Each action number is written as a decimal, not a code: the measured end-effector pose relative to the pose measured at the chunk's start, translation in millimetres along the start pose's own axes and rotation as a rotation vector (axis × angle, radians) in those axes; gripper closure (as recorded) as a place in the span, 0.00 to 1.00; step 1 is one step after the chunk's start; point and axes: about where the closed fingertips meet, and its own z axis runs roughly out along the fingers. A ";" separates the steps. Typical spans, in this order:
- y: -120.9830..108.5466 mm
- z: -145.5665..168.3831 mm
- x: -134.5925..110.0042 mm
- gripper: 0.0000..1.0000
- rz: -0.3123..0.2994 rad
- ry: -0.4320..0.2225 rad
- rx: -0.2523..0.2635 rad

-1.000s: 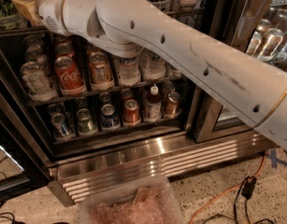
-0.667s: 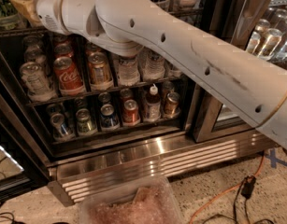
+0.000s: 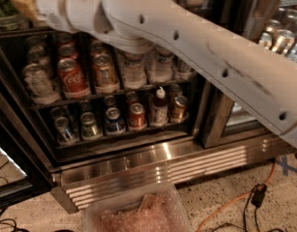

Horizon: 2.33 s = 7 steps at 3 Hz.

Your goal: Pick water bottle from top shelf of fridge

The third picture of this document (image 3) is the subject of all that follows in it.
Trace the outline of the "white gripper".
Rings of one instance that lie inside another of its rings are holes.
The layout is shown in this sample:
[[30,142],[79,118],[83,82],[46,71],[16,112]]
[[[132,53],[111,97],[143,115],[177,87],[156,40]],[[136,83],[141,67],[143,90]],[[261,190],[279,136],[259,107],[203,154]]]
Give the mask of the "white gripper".
[[35,27],[45,23],[57,31],[74,33],[66,13],[66,0],[10,0],[15,8],[30,19]]

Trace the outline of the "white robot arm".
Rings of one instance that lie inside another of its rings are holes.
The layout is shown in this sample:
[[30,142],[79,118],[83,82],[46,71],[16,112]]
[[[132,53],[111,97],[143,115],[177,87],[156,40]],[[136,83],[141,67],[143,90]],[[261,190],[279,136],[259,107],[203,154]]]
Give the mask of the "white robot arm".
[[297,63],[172,0],[11,0],[33,21],[130,53],[158,44],[297,149]]

